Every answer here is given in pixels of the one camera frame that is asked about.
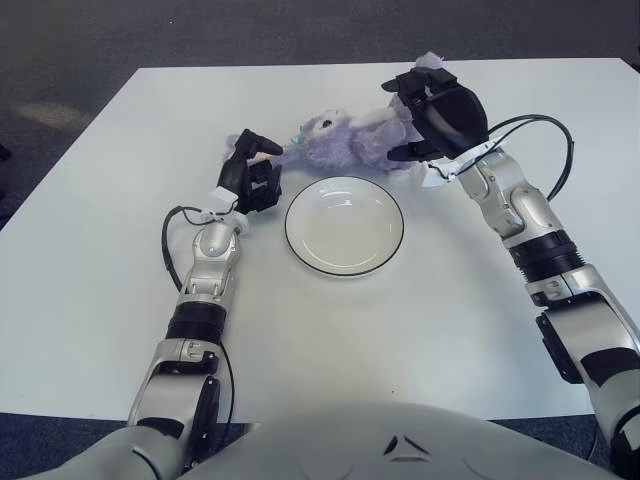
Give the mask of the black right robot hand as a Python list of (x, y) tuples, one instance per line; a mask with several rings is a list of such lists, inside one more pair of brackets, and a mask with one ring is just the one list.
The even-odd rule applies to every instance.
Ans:
[(453, 160), (489, 138), (486, 113), (478, 97), (443, 68), (414, 67), (381, 88), (398, 96), (422, 137), (388, 151), (390, 161)]

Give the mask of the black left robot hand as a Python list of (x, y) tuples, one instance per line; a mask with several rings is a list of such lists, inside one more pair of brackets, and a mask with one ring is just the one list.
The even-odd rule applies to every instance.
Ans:
[(249, 164), (258, 153), (283, 154), (274, 141), (245, 129), (234, 144), (234, 151), (221, 169), (218, 185), (237, 196), (234, 210), (241, 214), (260, 212), (275, 206), (282, 194), (280, 165), (269, 159)]

